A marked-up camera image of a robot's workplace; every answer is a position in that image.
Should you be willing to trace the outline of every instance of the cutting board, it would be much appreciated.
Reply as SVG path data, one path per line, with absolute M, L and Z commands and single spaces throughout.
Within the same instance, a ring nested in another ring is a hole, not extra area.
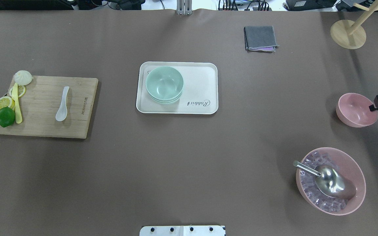
M 87 138 L 98 82 L 96 78 L 33 76 L 26 85 L 26 93 L 18 99 L 23 122 L 0 126 L 0 134 Z M 65 86 L 70 87 L 66 101 L 68 115 L 64 121 L 57 121 L 55 115 Z

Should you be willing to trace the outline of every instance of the knife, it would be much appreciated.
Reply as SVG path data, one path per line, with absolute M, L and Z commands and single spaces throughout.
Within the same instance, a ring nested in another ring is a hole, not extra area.
M 15 105 L 15 122 L 17 124 L 20 124 L 21 122 L 23 122 L 23 117 L 21 116 L 20 103 L 18 103 L 18 85 L 17 85 L 17 83 L 15 83 L 14 87 L 12 88 L 11 96 L 12 96 L 12 99 L 14 100 L 14 105 Z

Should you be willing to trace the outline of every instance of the lemon slice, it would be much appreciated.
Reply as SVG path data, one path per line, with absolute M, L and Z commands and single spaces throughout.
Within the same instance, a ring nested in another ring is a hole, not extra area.
M 10 97 L 12 97 L 11 92 L 12 92 L 12 87 L 10 88 L 10 90 L 8 92 Z M 26 93 L 26 87 L 24 85 L 19 85 L 18 86 L 18 98 L 23 96 L 25 93 Z
M 8 97 L 8 96 L 4 96 L 2 98 L 0 98 L 0 109 L 1 108 L 4 108 L 4 107 L 9 107 L 11 109 L 14 108 L 14 100 L 12 100 L 12 98 Z

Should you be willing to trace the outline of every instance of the folded towel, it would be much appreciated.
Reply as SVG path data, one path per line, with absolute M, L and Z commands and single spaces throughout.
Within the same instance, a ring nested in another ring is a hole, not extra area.
M 273 26 L 246 26 L 244 45 L 246 50 L 264 52 L 275 52 L 275 47 L 279 46 L 275 40 Z

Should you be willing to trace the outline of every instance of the large pink bowl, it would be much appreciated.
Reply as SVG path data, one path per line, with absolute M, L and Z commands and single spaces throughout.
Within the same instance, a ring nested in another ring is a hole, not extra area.
M 337 166 L 339 166 L 339 173 L 344 176 L 345 178 L 351 180 L 355 187 L 357 187 L 357 193 L 355 194 L 355 197 L 351 198 L 345 209 L 341 209 L 338 212 L 327 212 L 320 208 L 318 208 L 316 205 L 314 205 L 311 200 L 309 200 L 306 196 L 306 193 L 303 190 L 303 187 L 301 185 L 301 179 L 300 179 L 300 170 L 297 169 L 296 173 L 296 181 L 297 181 L 297 187 L 300 190 L 301 195 L 306 199 L 308 203 L 310 203 L 313 207 L 323 211 L 324 213 L 331 214 L 331 215 L 348 215 L 353 213 L 356 209 L 358 209 L 361 204 L 364 201 L 364 198 L 366 197 L 366 180 L 364 179 L 363 172 L 361 171 L 360 166 L 354 161 L 352 157 L 350 157 L 345 152 L 338 150 L 336 148 L 332 147 L 320 147 L 317 149 L 314 149 L 313 151 L 309 152 L 302 160 L 311 154 L 314 151 L 319 151 L 320 154 L 327 153 L 330 156 L 330 159 L 335 163 Z
M 369 106 L 373 103 L 368 98 L 357 93 L 347 93 L 339 98 L 336 114 L 346 125 L 361 128 L 374 124 L 378 112 L 371 112 Z

